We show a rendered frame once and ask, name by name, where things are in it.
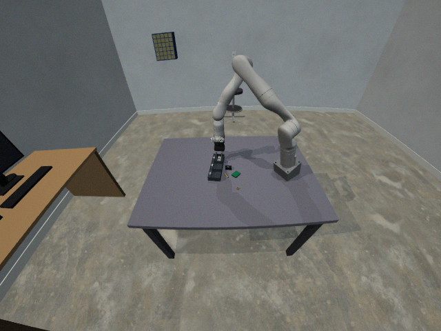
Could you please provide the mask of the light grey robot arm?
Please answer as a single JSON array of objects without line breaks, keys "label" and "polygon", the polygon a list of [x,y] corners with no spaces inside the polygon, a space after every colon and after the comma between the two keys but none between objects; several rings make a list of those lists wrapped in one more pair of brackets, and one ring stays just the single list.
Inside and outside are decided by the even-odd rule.
[{"label": "light grey robot arm", "polygon": [[[291,168],[296,164],[295,136],[301,131],[296,118],[285,107],[271,86],[262,79],[252,68],[253,62],[249,57],[237,55],[232,60],[234,76],[223,90],[217,106],[213,110],[214,132],[224,131],[224,116],[237,89],[244,81],[254,93],[260,104],[278,114],[284,121],[278,128],[278,141],[280,143],[280,164],[284,168]],[[291,144],[292,139],[292,144]]]}]

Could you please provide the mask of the dark grey rack of bins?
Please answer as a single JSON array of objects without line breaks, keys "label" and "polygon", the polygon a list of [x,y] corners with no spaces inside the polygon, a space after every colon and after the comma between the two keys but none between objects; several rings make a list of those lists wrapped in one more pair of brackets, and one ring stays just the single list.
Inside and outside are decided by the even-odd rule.
[{"label": "dark grey rack of bins", "polygon": [[221,161],[217,161],[216,154],[213,155],[212,163],[209,169],[208,181],[221,181],[221,175],[223,170],[223,162],[225,155],[223,154],[223,158]]}]

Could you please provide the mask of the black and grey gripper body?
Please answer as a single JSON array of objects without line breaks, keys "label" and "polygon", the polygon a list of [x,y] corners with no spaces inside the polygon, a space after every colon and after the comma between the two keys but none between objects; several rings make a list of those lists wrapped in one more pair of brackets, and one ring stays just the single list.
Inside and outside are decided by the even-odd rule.
[{"label": "black and grey gripper body", "polygon": [[225,151],[225,132],[214,132],[214,137],[210,140],[214,142],[214,151]]}]

